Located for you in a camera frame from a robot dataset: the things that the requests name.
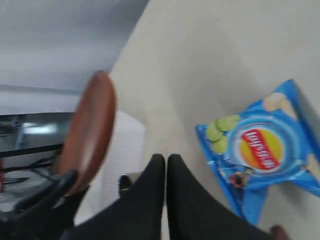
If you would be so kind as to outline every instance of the cucumber slice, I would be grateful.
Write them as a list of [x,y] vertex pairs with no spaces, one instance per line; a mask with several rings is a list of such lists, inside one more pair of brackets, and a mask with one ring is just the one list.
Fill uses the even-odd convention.
[[237,122],[240,120],[238,115],[230,115],[224,118],[216,120],[216,126],[223,132],[228,132],[237,126]]
[[212,150],[217,154],[223,154],[227,150],[228,138],[222,136],[218,141],[212,144]]
[[222,132],[217,129],[216,122],[211,122],[205,132],[206,138],[212,142],[219,140],[222,137]]

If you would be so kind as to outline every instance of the blue chip bag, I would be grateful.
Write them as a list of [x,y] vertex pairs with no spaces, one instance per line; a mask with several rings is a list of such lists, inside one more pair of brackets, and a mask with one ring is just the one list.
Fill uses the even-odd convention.
[[293,80],[238,114],[197,125],[196,134],[232,210],[251,224],[272,184],[291,181],[320,197],[319,144]]

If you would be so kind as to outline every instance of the chip bag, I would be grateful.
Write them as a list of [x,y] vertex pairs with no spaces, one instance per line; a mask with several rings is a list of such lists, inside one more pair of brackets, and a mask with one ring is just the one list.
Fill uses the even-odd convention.
[[291,181],[320,197],[319,145],[293,80],[238,114],[197,125],[196,134],[232,210],[251,224],[270,185]]

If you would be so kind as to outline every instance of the lay's logo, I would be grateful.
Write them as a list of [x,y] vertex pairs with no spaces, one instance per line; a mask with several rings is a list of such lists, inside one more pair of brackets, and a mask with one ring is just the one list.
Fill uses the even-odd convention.
[[280,164],[283,146],[273,132],[266,129],[251,129],[241,135],[240,152],[250,167],[272,170]]

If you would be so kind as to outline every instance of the white ceiling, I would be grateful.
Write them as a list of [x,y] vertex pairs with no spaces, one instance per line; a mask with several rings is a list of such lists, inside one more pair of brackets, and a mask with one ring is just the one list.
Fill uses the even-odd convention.
[[149,0],[0,0],[0,85],[80,91],[109,72]]

